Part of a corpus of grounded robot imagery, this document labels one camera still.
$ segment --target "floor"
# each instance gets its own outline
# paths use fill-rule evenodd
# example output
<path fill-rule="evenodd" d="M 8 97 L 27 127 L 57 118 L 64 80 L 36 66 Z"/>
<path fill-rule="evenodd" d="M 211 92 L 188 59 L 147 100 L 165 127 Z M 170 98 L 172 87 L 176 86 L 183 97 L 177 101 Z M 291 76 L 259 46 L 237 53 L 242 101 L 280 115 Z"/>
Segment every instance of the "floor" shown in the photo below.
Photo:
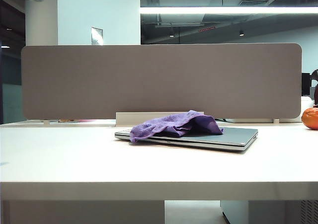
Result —
<path fill-rule="evenodd" d="M 220 201 L 165 201 L 165 224 L 227 224 Z"/>

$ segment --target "laptop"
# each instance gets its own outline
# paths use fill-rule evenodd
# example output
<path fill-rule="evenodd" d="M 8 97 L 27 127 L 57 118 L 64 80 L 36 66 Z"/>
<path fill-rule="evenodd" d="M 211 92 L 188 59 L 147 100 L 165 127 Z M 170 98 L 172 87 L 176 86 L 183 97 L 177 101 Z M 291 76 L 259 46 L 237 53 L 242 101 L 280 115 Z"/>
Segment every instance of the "laptop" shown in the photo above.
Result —
<path fill-rule="evenodd" d="M 183 137 L 167 137 L 162 134 L 157 134 L 138 142 L 152 142 L 164 145 L 244 151 L 254 142 L 258 134 L 258 130 L 256 129 L 232 127 L 220 128 L 224 129 L 223 135 L 189 133 Z M 116 132 L 115 137 L 122 140 L 129 140 L 130 130 Z"/>

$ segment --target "dark wall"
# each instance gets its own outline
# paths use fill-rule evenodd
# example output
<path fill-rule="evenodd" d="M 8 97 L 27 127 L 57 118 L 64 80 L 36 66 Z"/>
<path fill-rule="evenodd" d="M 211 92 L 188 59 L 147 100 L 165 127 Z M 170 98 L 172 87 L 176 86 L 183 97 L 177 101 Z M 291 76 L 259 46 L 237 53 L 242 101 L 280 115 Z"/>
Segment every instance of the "dark wall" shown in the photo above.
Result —
<path fill-rule="evenodd" d="M 2 56 L 2 82 L 21 85 L 21 59 Z"/>

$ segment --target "purple cloth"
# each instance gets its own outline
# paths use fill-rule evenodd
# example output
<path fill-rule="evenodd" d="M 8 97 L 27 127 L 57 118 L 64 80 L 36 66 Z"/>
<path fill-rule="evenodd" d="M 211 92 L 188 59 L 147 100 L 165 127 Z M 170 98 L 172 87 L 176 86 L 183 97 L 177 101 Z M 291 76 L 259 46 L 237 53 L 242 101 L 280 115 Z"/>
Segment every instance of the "purple cloth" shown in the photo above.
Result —
<path fill-rule="evenodd" d="M 203 115 L 196 111 L 188 111 L 181 114 L 173 114 L 162 118 L 156 118 L 134 126 L 130 131 L 131 142 L 137 142 L 149 138 L 157 133 L 166 132 L 173 136 L 181 137 L 190 130 L 205 132 L 208 134 L 222 135 L 212 116 Z"/>

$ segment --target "fluorescent light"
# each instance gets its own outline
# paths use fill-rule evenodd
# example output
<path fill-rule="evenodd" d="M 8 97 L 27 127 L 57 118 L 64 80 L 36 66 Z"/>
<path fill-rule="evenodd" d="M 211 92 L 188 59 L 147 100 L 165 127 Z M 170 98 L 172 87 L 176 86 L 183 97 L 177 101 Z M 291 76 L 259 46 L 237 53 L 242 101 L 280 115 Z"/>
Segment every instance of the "fluorescent light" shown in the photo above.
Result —
<path fill-rule="evenodd" d="M 318 7 L 141 7 L 140 14 L 318 14 Z"/>

